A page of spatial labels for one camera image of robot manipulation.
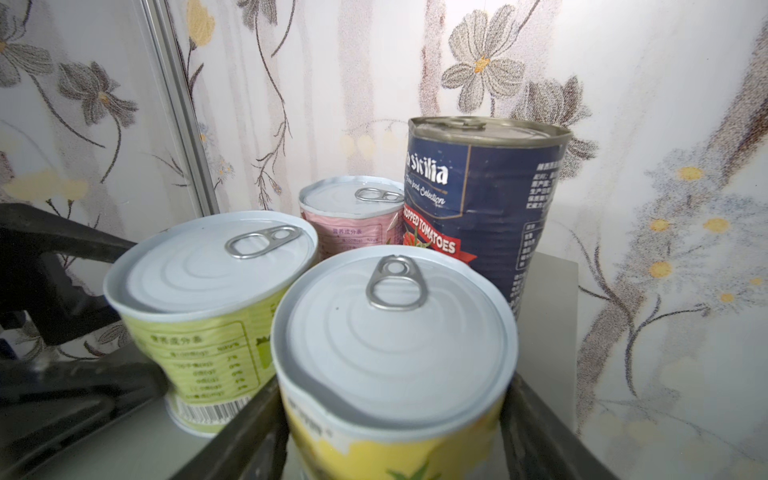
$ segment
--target green leaf illustration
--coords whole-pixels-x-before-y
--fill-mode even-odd
[[[406,476],[400,472],[394,472],[393,470],[387,470],[387,474],[391,475],[394,480],[425,480],[424,475],[427,473],[427,467],[429,467],[429,462],[426,462],[419,470],[416,470],[413,475]],[[426,480],[439,480],[440,473],[433,475],[429,479]]]
[[[272,351],[270,350],[270,338],[263,336],[256,339],[256,350],[259,352],[261,368],[265,369],[272,364]]]

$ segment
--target can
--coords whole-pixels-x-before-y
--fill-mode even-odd
[[[319,236],[319,254],[402,243],[402,184],[381,177],[326,178],[299,192],[301,216]]]
[[[466,264],[402,245],[341,253],[288,289],[272,338],[310,478],[486,478],[518,337]]]
[[[272,318],[316,250],[305,220],[246,211],[177,225],[110,268],[104,295],[170,380],[182,429],[214,436],[274,376]]]
[[[570,139],[532,121],[411,119],[403,243],[467,263],[517,315]]]

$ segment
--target barcode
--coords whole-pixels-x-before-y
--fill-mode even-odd
[[[219,405],[194,406],[188,405],[181,400],[177,400],[176,405],[179,408],[179,416],[192,423],[203,423],[207,425],[227,423],[235,418],[240,410],[250,401],[246,396],[233,402],[220,403]]]

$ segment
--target can lid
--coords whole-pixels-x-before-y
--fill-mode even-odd
[[[571,139],[567,128],[490,117],[420,117],[409,122],[418,138],[486,147],[551,147]]]
[[[347,425],[447,429],[505,391],[517,331],[464,263],[404,246],[351,250],[291,287],[273,325],[281,376]]]
[[[401,183],[364,175],[326,178],[299,192],[304,210],[326,217],[376,217],[400,210],[404,200]]]
[[[104,280],[118,311],[150,321],[230,313],[287,287],[312,262],[304,220],[269,211],[183,223],[139,243]]]

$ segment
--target can label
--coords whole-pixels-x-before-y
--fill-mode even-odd
[[[167,375],[176,420],[219,432],[275,374],[270,330],[287,289],[227,315],[180,323],[123,316],[138,348]]]
[[[478,147],[411,136],[403,243],[467,263],[517,314],[563,153],[564,145]]]
[[[502,401],[467,426],[432,439],[374,442],[334,429],[324,415],[282,391],[291,436],[310,478],[486,480]]]
[[[305,210],[301,216],[317,231],[321,260],[356,248],[402,243],[401,210],[360,220],[326,217]]]

